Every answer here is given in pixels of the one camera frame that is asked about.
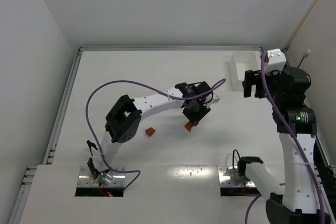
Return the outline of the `red-brown arch block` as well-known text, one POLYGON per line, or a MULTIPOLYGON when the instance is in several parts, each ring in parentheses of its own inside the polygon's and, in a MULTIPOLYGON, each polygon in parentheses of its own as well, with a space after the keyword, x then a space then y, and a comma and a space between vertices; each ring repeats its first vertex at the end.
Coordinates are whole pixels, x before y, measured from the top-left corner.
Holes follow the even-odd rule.
POLYGON ((194 123, 192 123, 191 121, 189 121, 188 123, 186 123, 184 125, 184 127, 190 132, 192 130, 192 128, 194 127, 194 123))

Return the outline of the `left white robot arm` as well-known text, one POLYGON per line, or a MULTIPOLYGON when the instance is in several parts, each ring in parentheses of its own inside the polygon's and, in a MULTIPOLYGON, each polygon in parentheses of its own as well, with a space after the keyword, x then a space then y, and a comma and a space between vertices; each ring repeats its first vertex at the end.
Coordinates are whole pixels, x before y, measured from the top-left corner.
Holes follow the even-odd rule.
POLYGON ((157 93, 142 98, 121 96, 106 115, 105 133, 99 145, 88 142, 96 149, 88 160, 94 180, 108 173, 115 155, 123 143, 135 137, 141 121, 171 109, 182 109, 188 119, 185 125, 190 131, 210 112, 210 106, 219 101, 207 82, 178 83, 163 94, 157 93))

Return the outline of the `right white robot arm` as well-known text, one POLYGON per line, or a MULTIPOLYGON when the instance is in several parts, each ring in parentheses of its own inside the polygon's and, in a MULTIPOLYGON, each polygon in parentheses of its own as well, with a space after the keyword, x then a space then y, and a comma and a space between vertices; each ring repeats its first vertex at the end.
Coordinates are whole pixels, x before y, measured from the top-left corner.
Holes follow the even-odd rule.
POLYGON ((304 104, 311 86, 303 70, 284 67, 282 71, 247 70, 243 80, 244 97, 267 98, 283 151, 285 182, 280 186, 269 174, 260 157, 244 156, 238 161, 238 174, 251 180, 266 201, 269 223, 331 223, 321 187, 314 171, 314 145, 317 120, 304 104))

